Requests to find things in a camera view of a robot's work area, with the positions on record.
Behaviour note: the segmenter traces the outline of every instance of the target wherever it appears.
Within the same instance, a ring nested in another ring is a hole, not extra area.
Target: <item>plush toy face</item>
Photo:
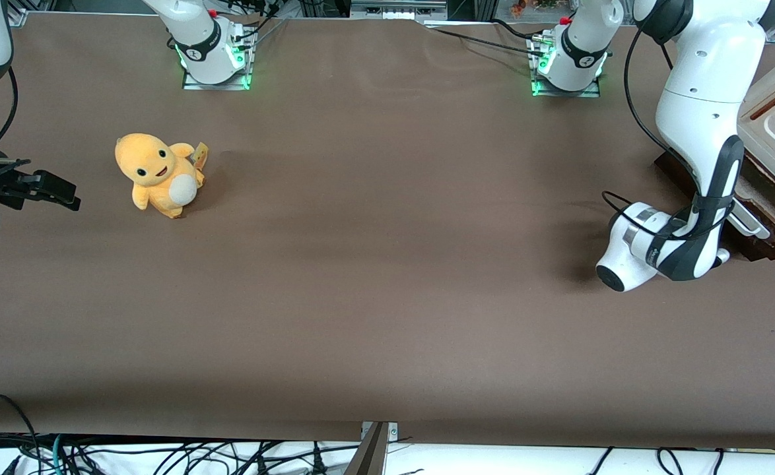
[[[123,174],[143,187],[162,183],[176,168],[176,156],[170,147],[146,133],[130,133],[118,139],[115,159]]]

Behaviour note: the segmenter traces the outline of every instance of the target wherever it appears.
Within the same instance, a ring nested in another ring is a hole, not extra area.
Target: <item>stuffed toy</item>
[[[182,207],[197,196],[206,181],[203,166],[209,147],[200,143],[197,150],[188,144],[164,142],[146,133],[130,133],[115,146],[115,159],[132,185],[132,202],[139,210],[152,204],[168,218],[182,216]]]

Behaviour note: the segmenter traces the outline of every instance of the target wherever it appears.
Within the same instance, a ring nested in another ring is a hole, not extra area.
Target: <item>table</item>
[[[596,100],[398,20],[290,21],[253,90],[213,92],[180,90],[157,18],[31,15],[0,148],[83,206],[0,208],[0,392],[41,432],[775,446],[775,262],[629,294],[593,273],[601,190],[683,203],[626,108],[632,34]],[[632,67],[654,124],[663,57]],[[131,132],[209,145],[184,219],[133,206]]]

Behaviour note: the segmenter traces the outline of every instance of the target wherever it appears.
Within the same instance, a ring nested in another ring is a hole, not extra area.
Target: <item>white plush belly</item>
[[[191,175],[176,175],[168,190],[170,200],[179,206],[187,205],[197,196],[197,180]]]

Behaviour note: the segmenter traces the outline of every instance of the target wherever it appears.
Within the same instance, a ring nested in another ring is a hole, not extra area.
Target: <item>plush toy tag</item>
[[[195,169],[203,171],[207,158],[209,158],[209,147],[200,142],[200,145],[197,145],[197,148],[194,150],[194,154],[191,155],[191,163],[194,164]]]

